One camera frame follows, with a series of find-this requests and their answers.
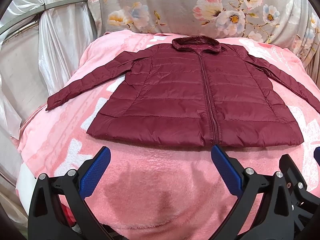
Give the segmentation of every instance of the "bed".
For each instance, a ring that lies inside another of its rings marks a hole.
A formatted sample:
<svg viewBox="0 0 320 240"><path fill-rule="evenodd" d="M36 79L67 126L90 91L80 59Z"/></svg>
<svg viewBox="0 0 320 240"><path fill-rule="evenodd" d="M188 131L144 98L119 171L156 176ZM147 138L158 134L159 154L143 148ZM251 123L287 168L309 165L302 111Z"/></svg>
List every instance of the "bed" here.
<svg viewBox="0 0 320 240"><path fill-rule="evenodd" d="M138 51L158 43L169 43L176 37L180 35L142 34L130 30L105 34L89 45L78 71L67 84L112 60L123 50ZM306 74L301 61L288 49L247 38L219 41L244 46L250 54L265 58L289 73L320 98L320 91ZM50 112L46 112L43 106L27 120L19 141L15 142L25 162L23 165L31 171L24 166L20 173L17 184L20 198L23 198L22 194L30 196L30 190L29 193L23 190L28 173L32 187L35 181L32 176L37 177L43 172L49 176L61 176L92 158L101 146L108 146L112 153L111 163L93 195L86 199L101 223L108 224L129 239L148 239L150 235L153 239L168 239L169 235L199 239L200 234L204 239L208 238L236 200L212 165L210 149L101 141L85 133L97 111L123 80L121 76L107 82ZM286 88L276 82L273 86L298 121L305 142L296 147L227 148L227 152L238 158L243 166L264 174L277 171L279 158L288 153L302 171L308 190L319 195L318 167L313 150L320 146L320 116ZM68 205L64 198L61 201ZM248 228L254 214L253 211L243 230Z"/></svg>

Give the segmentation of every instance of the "jacket collar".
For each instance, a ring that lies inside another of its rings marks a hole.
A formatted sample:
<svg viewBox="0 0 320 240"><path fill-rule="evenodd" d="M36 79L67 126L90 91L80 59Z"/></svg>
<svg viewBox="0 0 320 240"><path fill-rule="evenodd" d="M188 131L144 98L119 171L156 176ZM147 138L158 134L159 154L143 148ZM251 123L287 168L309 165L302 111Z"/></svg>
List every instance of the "jacket collar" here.
<svg viewBox="0 0 320 240"><path fill-rule="evenodd" d="M172 46L181 51L201 51L208 50L211 53L219 53L221 51L220 43L208 36L191 36L185 38L176 38L172 40Z"/></svg>

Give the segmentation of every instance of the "blue gripper pad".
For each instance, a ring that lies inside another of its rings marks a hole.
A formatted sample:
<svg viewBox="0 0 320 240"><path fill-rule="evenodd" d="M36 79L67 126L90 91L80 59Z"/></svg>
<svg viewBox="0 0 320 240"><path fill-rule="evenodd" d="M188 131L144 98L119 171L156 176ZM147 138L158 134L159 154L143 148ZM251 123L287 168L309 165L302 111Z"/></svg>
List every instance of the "blue gripper pad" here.
<svg viewBox="0 0 320 240"><path fill-rule="evenodd" d="M320 166L320 147L317 147L315 151L313 152L313 157Z"/></svg>
<svg viewBox="0 0 320 240"><path fill-rule="evenodd" d="M92 163L79 182L79 195L84 198L92 195L103 173L106 171L111 160L109 148L105 147Z"/></svg>
<svg viewBox="0 0 320 240"><path fill-rule="evenodd" d="M217 145L211 148L211 159L229 192L240 198L242 196L242 179L228 160L228 156Z"/></svg>

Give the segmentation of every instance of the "maroon puffer jacket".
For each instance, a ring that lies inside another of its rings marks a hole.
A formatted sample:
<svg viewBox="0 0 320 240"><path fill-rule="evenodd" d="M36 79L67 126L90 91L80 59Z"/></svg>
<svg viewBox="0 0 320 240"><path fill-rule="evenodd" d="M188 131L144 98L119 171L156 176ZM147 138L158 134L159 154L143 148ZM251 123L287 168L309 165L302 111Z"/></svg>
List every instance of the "maroon puffer jacket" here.
<svg viewBox="0 0 320 240"><path fill-rule="evenodd" d="M124 72L87 130L93 137L163 146L299 145L298 123L268 77L320 113L318 99L294 78L242 46L206 36L124 51L50 96L47 110Z"/></svg>

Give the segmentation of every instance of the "gray floral cushion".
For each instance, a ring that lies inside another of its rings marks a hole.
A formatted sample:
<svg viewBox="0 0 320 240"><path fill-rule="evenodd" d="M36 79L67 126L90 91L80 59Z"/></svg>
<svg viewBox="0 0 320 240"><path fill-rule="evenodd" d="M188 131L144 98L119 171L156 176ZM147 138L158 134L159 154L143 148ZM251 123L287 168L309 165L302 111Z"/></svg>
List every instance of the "gray floral cushion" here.
<svg viewBox="0 0 320 240"><path fill-rule="evenodd" d="M319 47L320 20L308 0L89 0L89 8L99 35L246 37L288 48L305 66Z"/></svg>

